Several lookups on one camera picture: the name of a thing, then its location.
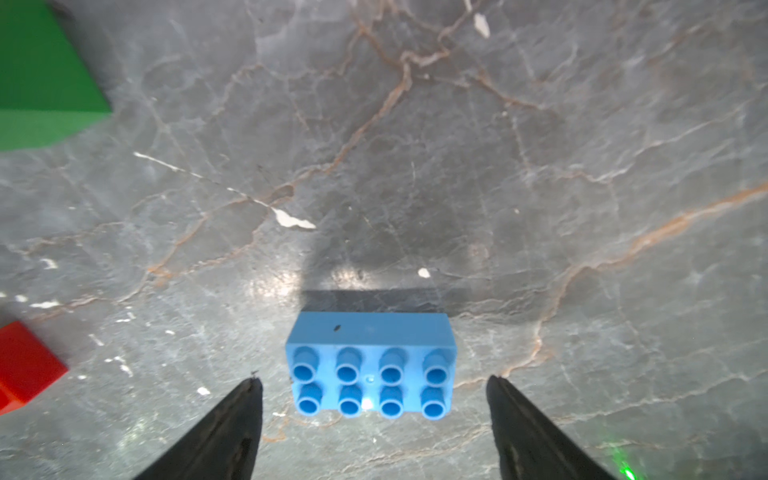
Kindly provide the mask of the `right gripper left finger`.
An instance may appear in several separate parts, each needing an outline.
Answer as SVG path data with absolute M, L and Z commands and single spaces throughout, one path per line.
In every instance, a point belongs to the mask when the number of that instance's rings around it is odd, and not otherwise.
M 263 385 L 238 384 L 140 479 L 250 479 L 263 423 Z

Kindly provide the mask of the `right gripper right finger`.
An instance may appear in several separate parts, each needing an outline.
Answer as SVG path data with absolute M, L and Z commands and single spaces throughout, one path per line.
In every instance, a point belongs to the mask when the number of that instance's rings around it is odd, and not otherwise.
M 502 479 L 613 479 L 507 379 L 490 376 L 486 399 Z

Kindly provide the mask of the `light blue lego brick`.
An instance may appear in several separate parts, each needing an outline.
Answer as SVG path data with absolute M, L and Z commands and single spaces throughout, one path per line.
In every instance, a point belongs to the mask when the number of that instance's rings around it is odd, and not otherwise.
M 458 348 L 444 313 L 304 311 L 285 352 L 305 416 L 419 413 L 437 421 L 451 410 Z

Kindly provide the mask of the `green tall lego brick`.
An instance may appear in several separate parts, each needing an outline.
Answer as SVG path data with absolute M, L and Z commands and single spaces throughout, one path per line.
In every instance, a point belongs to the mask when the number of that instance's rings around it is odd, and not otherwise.
M 112 109 L 47 1 L 1 3 L 1 149 L 48 147 Z

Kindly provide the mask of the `red flat lego brick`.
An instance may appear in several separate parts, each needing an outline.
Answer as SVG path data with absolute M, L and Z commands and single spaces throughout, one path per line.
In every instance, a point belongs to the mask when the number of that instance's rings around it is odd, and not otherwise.
M 1 414 L 27 405 L 68 367 L 21 321 L 1 328 Z

